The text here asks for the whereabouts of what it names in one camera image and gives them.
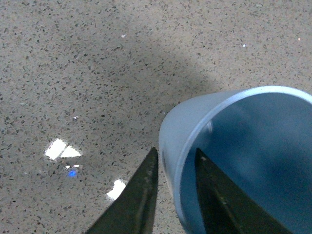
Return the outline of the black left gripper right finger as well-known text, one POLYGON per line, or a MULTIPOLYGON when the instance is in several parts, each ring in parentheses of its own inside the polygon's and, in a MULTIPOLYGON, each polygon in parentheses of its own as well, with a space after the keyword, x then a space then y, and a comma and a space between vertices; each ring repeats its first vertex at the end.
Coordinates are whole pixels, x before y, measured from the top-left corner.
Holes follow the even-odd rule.
POLYGON ((195 153, 196 190, 208 234, 289 234, 201 149, 195 153))

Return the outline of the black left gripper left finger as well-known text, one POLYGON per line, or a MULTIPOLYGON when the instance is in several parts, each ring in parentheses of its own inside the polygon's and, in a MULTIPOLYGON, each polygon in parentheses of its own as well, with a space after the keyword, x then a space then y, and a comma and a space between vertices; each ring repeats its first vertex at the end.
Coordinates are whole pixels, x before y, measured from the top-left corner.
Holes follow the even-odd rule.
POLYGON ((158 191, 158 153, 152 148, 120 196, 86 231, 88 234, 151 234, 158 191))

